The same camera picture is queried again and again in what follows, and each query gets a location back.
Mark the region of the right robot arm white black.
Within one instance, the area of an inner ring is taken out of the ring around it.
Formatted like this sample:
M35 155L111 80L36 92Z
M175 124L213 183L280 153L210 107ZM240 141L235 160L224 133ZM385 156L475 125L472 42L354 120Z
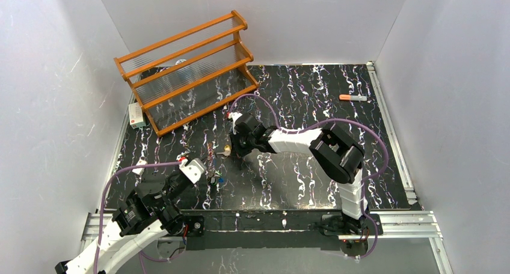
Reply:
M233 122L230 141L233 152L246 156L254 149L264 153L298 153L314 157L326 175L339 185L342 213L359 220L367 209L362 192L364 150L340 126L325 126L288 133L265 127L251 114L230 112Z

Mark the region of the bunch of coloured keys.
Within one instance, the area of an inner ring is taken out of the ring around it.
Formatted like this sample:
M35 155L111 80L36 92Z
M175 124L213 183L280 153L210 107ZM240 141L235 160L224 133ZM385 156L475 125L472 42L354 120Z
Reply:
M206 172L207 183L210 186L218 185L224 182L223 175L220 170L210 168Z

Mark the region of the yellow tagged key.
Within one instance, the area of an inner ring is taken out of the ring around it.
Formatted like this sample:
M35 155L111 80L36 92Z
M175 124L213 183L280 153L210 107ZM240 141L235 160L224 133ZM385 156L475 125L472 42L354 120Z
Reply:
M229 146L229 145L226 145L226 146L224 147L223 151L217 151L217 152L215 152L215 154L216 154L217 156L222 156L222 157L229 157L229 156L231 155L231 153L232 153L232 148L231 148L231 146Z

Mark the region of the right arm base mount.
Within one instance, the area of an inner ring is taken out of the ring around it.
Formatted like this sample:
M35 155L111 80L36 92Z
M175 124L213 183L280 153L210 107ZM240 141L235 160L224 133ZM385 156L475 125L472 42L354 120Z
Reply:
M354 219L347 214L325 214L311 228L325 236L340 237L340 249L344 256L361 258L369 253L369 239L384 233L378 215L362 215Z

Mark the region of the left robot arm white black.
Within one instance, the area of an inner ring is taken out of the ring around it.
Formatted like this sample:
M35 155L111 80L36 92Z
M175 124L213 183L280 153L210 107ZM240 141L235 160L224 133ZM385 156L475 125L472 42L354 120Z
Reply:
M100 235L76 258L59 262L57 273L116 273L125 262L165 235L185 237L189 227L175 199L193 187L182 172L169 176L161 190L137 187L113 213Z

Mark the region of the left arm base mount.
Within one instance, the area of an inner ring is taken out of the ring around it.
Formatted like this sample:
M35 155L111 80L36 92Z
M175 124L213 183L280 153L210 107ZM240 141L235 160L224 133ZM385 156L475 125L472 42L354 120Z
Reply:
M201 215L164 213L157 218L151 228L161 230L166 236L201 237L205 232L205 219Z

